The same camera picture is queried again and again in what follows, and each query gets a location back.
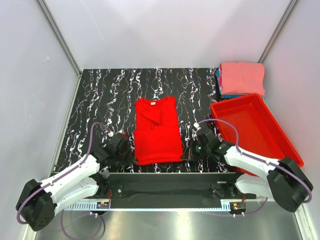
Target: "folded red shirt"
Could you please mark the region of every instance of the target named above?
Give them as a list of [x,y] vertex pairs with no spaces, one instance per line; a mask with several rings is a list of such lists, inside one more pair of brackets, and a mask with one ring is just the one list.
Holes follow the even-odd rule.
[[138,165],[179,162],[183,154],[176,98],[135,102],[134,155]]

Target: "purple cable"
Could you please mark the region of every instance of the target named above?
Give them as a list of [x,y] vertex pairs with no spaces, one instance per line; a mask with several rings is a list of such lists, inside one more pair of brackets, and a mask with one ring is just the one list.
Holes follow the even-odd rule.
[[[93,135],[94,135],[94,127],[96,125],[99,125],[100,127],[102,127],[103,129],[109,131],[106,126],[104,126],[102,123],[100,122],[94,122],[91,126],[91,130],[90,130],[90,137],[89,137],[89,147],[88,147],[88,151],[86,152],[86,155],[84,157],[84,159],[80,162],[80,166],[82,164],[85,163],[85,161],[87,160],[88,156],[90,155],[90,151],[91,151],[91,147],[92,147],[92,142],[93,142]],[[65,176],[67,176],[68,174],[70,174],[71,172],[73,172],[74,170],[76,170],[77,168],[79,168],[79,165],[73,167],[72,169],[70,169],[69,171],[65,172],[64,174],[62,174],[61,176],[57,177],[55,180],[52,181],[52,184],[56,183],[57,181],[59,181],[60,179],[64,178]],[[22,212],[22,209],[24,209],[24,207],[26,206],[26,204],[35,196],[37,195],[39,192],[41,192],[42,190],[44,190],[45,188],[49,187],[51,185],[51,183],[47,183],[46,185],[40,187],[39,189],[37,189],[35,192],[33,192],[29,197],[27,197],[27,199],[21,204],[21,206],[19,207],[18,211],[17,211],[17,214],[16,214],[16,220],[18,221],[18,223],[20,224],[27,224],[26,221],[22,221],[20,216],[21,216],[21,212]],[[99,230],[97,231],[97,233],[94,235],[94,237],[99,233],[100,229],[101,229],[101,226],[99,228]]]
[[[264,160],[264,159],[261,159],[259,157],[256,157],[256,156],[252,156],[246,152],[242,152],[239,148],[239,132],[238,130],[235,128],[235,126],[233,126],[231,123],[227,122],[227,121],[224,121],[224,120],[221,120],[221,119],[216,119],[216,118],[209,118],[209,119],[204,119],[204,120],[201,120],[198,122],[198,124],[201,124],[201,123],[204,123],[204,122],[209,122],[209,121],[217,121],[217,122],[222,122],[224,124],[227,124],[229,125],[230,127],[233,128],[233,130],[235,131],[235,148],[237,149],[237,151],[240,153],[240,154],[243,154],[244,156],[247,156],[249,158],[252,158],[254,160],[257,160],[259,162],[262,162],[264,164],[267,164],[267,162]],[[311,193],[311,190],[309,189],[308,185],[305,184],[300,178],[298,178],[296,175],[294,175],[292,172],[290,172],[289,170],[285,169],[284,167],[282,166],[279,166],[273,162],[269,162],[268,163],[269,165],[277,168],[277,169],[280,169],[281,171],[283,171],[284,173],[288,174],[290,177],[292,177],[293,179],[295,179],[298,183],[300,183],[304,188],[305,190],[307,191],[309,197],[307,200],[304,200],[303,203],[309,203],[312,199],[312,193]]]
[[[82,218],[84,218],[84,217],[86,217],[86,216],[90,216],[90,215],[92,215],[92,214],[90,214],[90,212],[89,212],[89,213],[82,214],[82,215],[78,216],[76,219],[72,220],[72,222],[69,223],[67,226],[63,226],[63,228],[64,228],[64,229],[67,229],[67,228],[69,228],[72,224],[74,224],[76,221],[78,221],[79,219],[82,219]],[[62,231],[61,227],[60,227],[59,230],[56,230],[56,229],[53,229],[53,228],[52,228],[51,230],[52,230],[52,231],[55,231],[55,232],[61,232],[61,231]]]
[[250,215],[253,215],[253,214],[260,212],[260,210],[266,205],[267,201],[268,201],[268,198],[266,197],[264,202],[262,203],[262,205],[257,210],[255,210],[253,212],[246,213],[245,216],[250,216]]
[[64,222],[63,222],[63,218],[64,218],[64,210],[61,211],[61,215],[60,215],[60,225],[61,225],[61,230],[63,232],[63,234],[68,238],[68,239],[71,239],[71,240],[93,240],[100,232],[101,228],[102,228],[102,223],[103,223],[103,219],[100,215],[97,215],[99,218],[100,218],[100,226],[98,228],[98,230],[95,232],[95,234],[89,238],[85,238],[85,239],[80,239],[80,238],[74,238],[72,236],[70,236],[67,232],[66,232],[66,229],[64,227]]

